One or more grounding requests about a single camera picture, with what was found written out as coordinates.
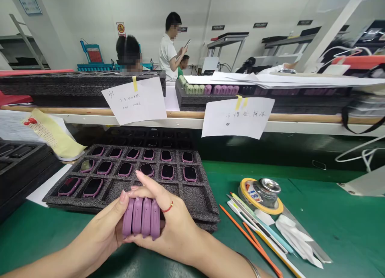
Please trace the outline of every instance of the white shirt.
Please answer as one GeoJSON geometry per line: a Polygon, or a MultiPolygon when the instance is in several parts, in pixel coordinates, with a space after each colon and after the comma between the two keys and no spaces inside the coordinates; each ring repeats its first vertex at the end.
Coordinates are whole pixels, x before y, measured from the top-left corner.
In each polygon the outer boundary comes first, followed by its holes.
{"type": "Polygon", "coordinates": [[[170,68],[170,60],[176,55],[174,43],[167,33],[165,33],[159,47],[159,67],[161,70],[166,71],[166,81],[176,81],[178,77],[178,69],[172,71],[170,68]]]}

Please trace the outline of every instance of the fingernail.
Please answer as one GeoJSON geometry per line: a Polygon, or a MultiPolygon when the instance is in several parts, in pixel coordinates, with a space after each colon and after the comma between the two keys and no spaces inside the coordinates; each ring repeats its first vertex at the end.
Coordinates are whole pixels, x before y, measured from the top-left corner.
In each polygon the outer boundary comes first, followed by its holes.
{"type": "Polygon", "coordinates": [[[125,192],[124,190],[122,190],[122,193],[120,194],[119,202],[120,202],[121,204],[124,204],[125,201],[126,201],[126,199],[127,199],[126,192],[125,192]]]}

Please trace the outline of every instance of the metal lid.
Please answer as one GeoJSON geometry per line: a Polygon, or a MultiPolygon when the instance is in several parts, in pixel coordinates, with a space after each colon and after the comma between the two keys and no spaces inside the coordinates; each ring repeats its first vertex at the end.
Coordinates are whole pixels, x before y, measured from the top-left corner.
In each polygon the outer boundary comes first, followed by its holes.
{"type": "Polygon", "coordinates": [[[262,178],[259,180],[259,182],[266,190],[271,193],[279,194],[281,192],[281,187],[276,181],[268,178],[262,178]]]}

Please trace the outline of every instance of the handwritten note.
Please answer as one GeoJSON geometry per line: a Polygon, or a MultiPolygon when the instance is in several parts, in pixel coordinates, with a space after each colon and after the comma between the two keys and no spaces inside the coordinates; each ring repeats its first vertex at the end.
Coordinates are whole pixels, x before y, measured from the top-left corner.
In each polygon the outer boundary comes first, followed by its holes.
{"type": "Polygon", "coordinates": [[[202,137],[248,136],[260,139],[273,109],[274,100],[249,97],[206,104],[202,137]]]}
{"type": "Polygon", "coordinates": [[[159,77],[126,83],[102,90],[104,98],[119,125],[144,120],[167,119],[166,106],[159,77]]]}

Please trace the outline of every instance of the person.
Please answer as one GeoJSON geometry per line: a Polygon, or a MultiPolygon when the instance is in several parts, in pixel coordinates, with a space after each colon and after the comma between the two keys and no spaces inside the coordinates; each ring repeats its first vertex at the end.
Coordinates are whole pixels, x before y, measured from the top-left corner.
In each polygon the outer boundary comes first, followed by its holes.
{"type": "Polygon", "coordinates": [[[188,60],[190,59],[190,57],[188,55],[184,55],[182,57],[182,61],[180,62],[179,66],[178,66],[178,77],[180,75],[183,75],[183,71],[182,69],[186,69],[187,66],[188,66],[188,60]]]}
{"type": "Polygon", "coordinates": [[[166,18],[166,32],[163,34],[159,46],[159,67],[166,72],[166,81],[175,81],[178,77],[178,66],[187,52],[187,47],[181,47],[176,53],[174,42],[178,35],[179,27],[182,24],[180,16],[171,12],[166,18]]]}
{"type": "Polygon", "coordinates": [[[140,46],[134,36],[119,36],[116,41],[116,53],[121,72],[142,72],[143,70],[148,70],[148,68],[142,66],[140,46]]]}
{"type": "Polygon", "coordinates": [[[136,176],[143,186],[132,186],[129,192],[123,190],[120,197],[100,211],[67,247],[1,278],[87,277],[124,243],[135,243],[195,267],[210,278],[271,278],[244,256],[199,228],[181,198],[140,171],[136,171],[136,176]],[[164,212],[165,226],[155,241],[150,236],[143,238],[141,234],[123,239],[122,217],[129,198],[136,197],[156,199],[164,212]]]}

